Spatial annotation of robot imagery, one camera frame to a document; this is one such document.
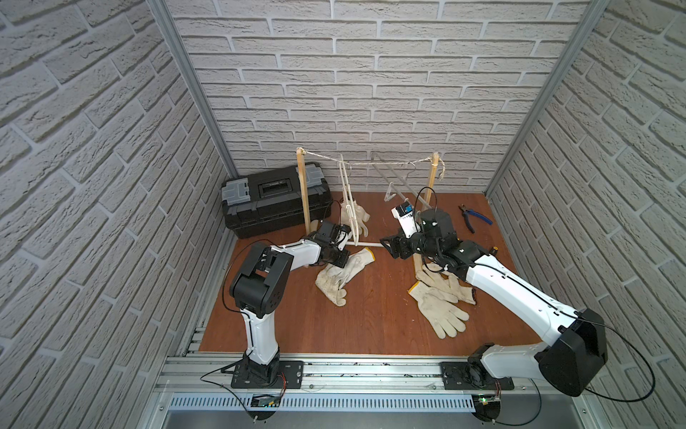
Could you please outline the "white clip hanger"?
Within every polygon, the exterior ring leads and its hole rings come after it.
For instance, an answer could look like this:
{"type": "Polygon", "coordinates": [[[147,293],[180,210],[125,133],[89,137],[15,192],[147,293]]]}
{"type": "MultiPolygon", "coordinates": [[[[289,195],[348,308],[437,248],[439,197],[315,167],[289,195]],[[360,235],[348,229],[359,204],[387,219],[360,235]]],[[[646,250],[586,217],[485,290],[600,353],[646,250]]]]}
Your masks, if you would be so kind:
{"type": "MultiPolygon", "coordinates": [[[[347,163],[346,163],[343,155],[339,156],[338,166],[339,166],[339,175],[340,175],[341,185],[342,185],[343,202],[348,203],[349,201],[353,201],[354,198],[352,195],[352,190],[350,188],[347,163]]],[[[350,233],[351,233],[353,243],[355,245],[358,245],[361,233],[358,232],[356,229],[351,229],[351,228],[350,228],[350,233]]]]}

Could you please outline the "cream glove dark cuff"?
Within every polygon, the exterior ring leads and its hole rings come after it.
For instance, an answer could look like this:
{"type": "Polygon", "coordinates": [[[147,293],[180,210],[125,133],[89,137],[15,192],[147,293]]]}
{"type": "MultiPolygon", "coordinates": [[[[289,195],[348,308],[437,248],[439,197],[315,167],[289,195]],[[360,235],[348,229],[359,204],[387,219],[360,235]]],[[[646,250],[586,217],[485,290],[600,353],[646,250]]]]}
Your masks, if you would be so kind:
{"type": "Polygon", "coordinates": [[[369,235],[369,229],[366,223],[370,220],[371,216],[361,205],[358,205],[355,200],[349,201],[348,203],[341,202],[340,211],[340,222],[343,223],[343,225],[347,225],[351,229],[356,229],[364,237],[369,235]]]}

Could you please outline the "white glove yellow cuff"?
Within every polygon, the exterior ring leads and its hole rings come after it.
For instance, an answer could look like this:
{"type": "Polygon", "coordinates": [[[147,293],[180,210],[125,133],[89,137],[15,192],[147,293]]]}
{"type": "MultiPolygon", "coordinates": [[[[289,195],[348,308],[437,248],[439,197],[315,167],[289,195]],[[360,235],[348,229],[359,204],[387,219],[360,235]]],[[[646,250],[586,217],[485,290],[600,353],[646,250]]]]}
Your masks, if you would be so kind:
{"type": "Polygon", "coordinates": [[[350,282],[358,273],[360,273],[366,266],[375,261],[375,256],[369,248],[364,248],[363,250],[355,253],[348,258],[344,267],[339,267],[341,273],[339,274],[339,280],[342,285],[350,282]]]}

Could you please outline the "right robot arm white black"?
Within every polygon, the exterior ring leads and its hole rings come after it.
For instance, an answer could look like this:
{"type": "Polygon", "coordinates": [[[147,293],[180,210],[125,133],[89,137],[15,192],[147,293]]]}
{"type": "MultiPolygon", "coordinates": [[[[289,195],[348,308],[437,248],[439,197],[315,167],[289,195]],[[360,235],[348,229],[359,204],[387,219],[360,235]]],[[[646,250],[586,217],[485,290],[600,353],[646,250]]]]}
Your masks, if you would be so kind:
{"type": "Polygon", "coordinates": [[[603,318],[578,311],[539,291],[512,273],[474,241],[457,237],[450,216],[432,208],[419,216],[409,202],[391,209],[401,226],[381,240],[394,257],[427,257],[458,279],[484,291],[529,325],[541,339],[525,346],[482,345],[468,359],[480,379],[521,377],[547,381],[561,393],[580,396],[607,363],[603,318]]]}

